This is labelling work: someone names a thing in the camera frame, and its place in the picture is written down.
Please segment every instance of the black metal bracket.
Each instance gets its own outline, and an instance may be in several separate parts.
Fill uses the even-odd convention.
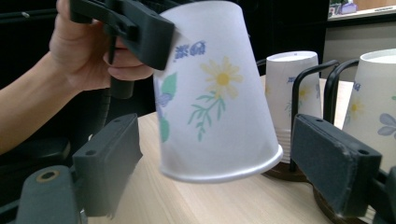
[[[329,68],[333,66],[334,70],[338,66],[339,62],[336,60],[331,60],[323,64],[319,64],[317,66],[313,66],[310,68],[305,69],[303,72],[301,72],[297,78],[294,80],[293,88],[291,90],[291,131],[294,132],[293,130],[293,125],[294,125],[294,118],[298,113],[298,102],[299,102],[299,91],[300,91],[300,84],[303,82],[304,78],[306,78],[309,75],[318,73],[326,68]],[[293,161],[293,159],[290,159],[290,166],[289,170],[291,172],[295,172],[297,170],[296,164]]]
[[[323,96],[323,98],[326,99],[327,101],[325,102],[325,104],[323,104],[323,118],[332,124],[334,124],[334,118],[335,118],[338,82],[340,80],[340,75],[345,69],[358,66],[358,64],[359,64],[359,59],[353,59],[341,63],[336,68],[334,68],[327,77],[326,85],[324,88],[324,96]]]
[[[363,217],[370,204],[374,223],[396,222],[396,166],[379,169],[382,155],[330,122],[295,117],[291,157],[339,217]]]

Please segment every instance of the yellow flower print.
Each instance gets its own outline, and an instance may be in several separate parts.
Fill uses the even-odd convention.
[[[363,109],[364,109],[364,105],[361,103],[361,100],[359,98],[352,100],[349,107],[350,117],[356,119],[359,116],[359,114],[363,113]]]
[[[306,100],[306,97],[308,97],[308,95],[311,93],[311,90],[309,89],[309,87],[307,86],[302,86],[300,87],[300,91],[299,91],[299,98],[302,101]]]
[[[364,105],[359,98],[351,99],[346,112],[345,124],[349,124],[352,119],[357,119],[364,112]]]
[[[271,88],[269,86],[265,86],[265,91],[264,91],[266,96],[271,95]]]
[[[224,99],[227,94],[232,99],[238,96],[238,90],[232,82],[242,82],[243,77],[237,74],[239,67],[230,64],[228,57],[224,57],[221,65],[210,60],[209,64],[202,63],[201,68],[210,75],[206,81],[212,82],[206,90],[213,91],[216,99],[220,97]]]

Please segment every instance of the white paper cup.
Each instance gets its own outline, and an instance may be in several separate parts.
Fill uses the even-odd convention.
[[[282,157],[241,8],[206,1],[172,8],[164,71],[155,71],[160,170],[176,180],[225,182]]]
[[[282,162],[290,163],[291,97],[294,79],[305,69],[318,65],[313,51],[291,51],[267,58],[265,96],[276,129],[279,144],[284,150]],[[321,118],[318,74],[311,74],[300,84],[298,112]]]
[[[343,131],[380,152],[385,172],[396,165],[396,49],[361,55]]]

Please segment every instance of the table surface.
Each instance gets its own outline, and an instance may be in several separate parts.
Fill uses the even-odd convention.
[[[351,89],[351,82],[340,82],[335,117],[339,128]],[[188,184],[163,176],[157,116],[148,114],[138,122],[144,156],[130,176],[118,211],[111,219],[90,217],[89,223],[331,223],[307,183],[253,175],[223,184]]]

